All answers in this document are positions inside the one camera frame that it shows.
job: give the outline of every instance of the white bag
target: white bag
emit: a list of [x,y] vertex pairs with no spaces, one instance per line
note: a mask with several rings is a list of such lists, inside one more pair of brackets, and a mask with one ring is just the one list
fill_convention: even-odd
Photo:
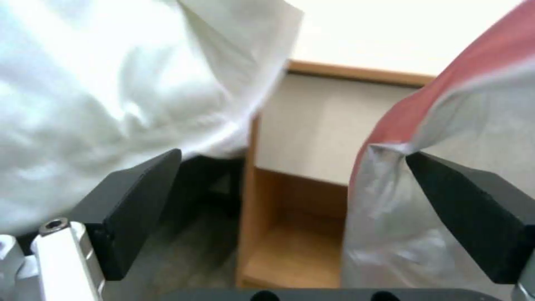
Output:
[[291,52],[282,0],[0,3],[0,233],[170,148],[231,156]]
[[495,172],[535,197],[535,1],[523,2],[432,83],[397,103],[350,181],[344,287],[467,288],[510,299],[441,223],[404,157]]

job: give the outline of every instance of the gray floor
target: gray floor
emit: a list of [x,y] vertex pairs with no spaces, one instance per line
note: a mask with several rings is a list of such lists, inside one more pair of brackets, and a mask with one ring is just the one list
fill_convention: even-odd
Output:
[[157,268],[151,289],[163,295],[181,288],[234,287],[238,218],[203,206],[193,222],[174,231],[172,220],[160,225]]
[[203,205],[184,225],[174,211],[147,239],[126,277],[106,283],[109,300],[158,300],[184,288],[232,288],[238,217]]

